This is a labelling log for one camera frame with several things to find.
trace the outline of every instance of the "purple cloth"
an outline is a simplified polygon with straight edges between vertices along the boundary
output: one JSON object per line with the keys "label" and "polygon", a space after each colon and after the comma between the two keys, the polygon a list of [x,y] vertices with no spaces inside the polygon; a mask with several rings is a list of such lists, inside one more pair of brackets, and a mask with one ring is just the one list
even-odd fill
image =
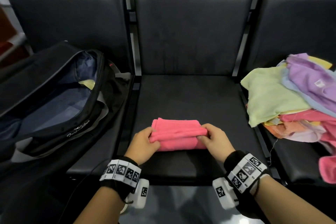
{"label": "purple cloth", "polygon": [[301,53],[289,55],[286,59],[288,78],[299,90],[310,96],[325,108],[336,112],[336,81],[326,69],[307,60],[308,55]]}

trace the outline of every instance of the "black leather seat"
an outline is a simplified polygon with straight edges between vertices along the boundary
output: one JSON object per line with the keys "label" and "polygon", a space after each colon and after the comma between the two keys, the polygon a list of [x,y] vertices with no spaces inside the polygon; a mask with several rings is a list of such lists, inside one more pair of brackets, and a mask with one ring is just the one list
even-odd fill
{"label": "black leather seat", "polygon": [[[80,48],[97,48],[121,72],[134,74],[125,0],[10,0],[34,52],[59,41]],[[127,100],[103,137],[68,170],[86,175],[101,161],[112,157]],[[94,174],[101,174],[101,164]]]}
{"label": "black leather seat", "polygon": [[[336,0],[263,0],[245,73],[304,52],[335,63],[335,11]],[[275,138],[267,134],[273,144]],[[288,183],[329,186],[321,179],[318,159],[322,153],[315,145],[283,139],[274,150]]]}
{"label": "black leather seat", "polygon": [[[199,120],[264,163],[231,78],[252,0],[135,0],[142,81],[133,134],[153,119]],[[223,167],[207,150],[157,152],[151,184],[207,184]]]}

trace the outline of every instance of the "hand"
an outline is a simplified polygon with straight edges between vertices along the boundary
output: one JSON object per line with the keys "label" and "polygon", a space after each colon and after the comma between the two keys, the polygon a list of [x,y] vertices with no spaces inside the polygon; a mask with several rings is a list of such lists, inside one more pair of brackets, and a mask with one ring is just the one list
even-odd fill
{"label": "hand", "polygon": [[210,138],[198,136],[197,139],[208,148],[215,159],[224,163],[226,158],[235,151],[225,132],[211,124],[204,124],[202,127],[208,130]]}
{"label": "hand", "polygon": [[160,142],[149,142],[149,136],[153,129],[151,127],[136,133],[128,146],[125,157],[131,158],[138,165],[142,165],[160,148]]}

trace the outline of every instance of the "pink cloth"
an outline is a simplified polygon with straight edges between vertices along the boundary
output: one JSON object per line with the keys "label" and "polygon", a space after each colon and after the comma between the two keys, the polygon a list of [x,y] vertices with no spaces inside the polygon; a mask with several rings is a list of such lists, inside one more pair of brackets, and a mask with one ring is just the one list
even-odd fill
{"label": "pink cloth", "polygon": [[[329,143],[336,149],[336,118],[313,109],[294,114],[283,114],[279,118],[282,121],[321,121],[321,126],[326,130],[321,137],[321,141]],[[318,166],[323,180],[327,183],[336,184],[336,155],[320,158]]]}
{"label": "pink cloth", "polygon": [[161,146],[158,151],[206,149],[196,136],[208,134],[197,120],[153,120],[152,132],[149,141],[159,141]]}

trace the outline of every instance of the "floor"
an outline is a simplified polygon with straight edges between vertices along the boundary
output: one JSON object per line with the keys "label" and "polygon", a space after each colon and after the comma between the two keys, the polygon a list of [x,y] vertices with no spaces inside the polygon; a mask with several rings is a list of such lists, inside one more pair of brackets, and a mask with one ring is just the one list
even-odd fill
{"label": "floor", "polygon": [[128,207],[120,224],[263,224],[222,209],[213,187],[150,186],[144,209]]}

